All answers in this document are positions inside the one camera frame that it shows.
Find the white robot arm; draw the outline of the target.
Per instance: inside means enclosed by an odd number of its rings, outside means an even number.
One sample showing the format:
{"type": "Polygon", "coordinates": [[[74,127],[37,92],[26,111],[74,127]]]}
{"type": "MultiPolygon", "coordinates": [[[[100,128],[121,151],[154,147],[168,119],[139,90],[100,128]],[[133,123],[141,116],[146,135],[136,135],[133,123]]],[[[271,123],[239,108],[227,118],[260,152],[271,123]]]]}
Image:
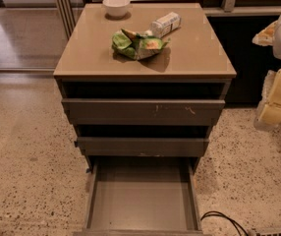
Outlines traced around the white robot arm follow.
{"type": "MultiPolygon", "coordinates": [[[[275,58],[281,60],[281,15],[277,21],[257,33],[253,43],[271,46],[275,58]]],[[[254,126],[261,131],[269,131],[281,123],[281,69],[269,70],[264,79],[261,101],[254,119],[254,126]]]]}

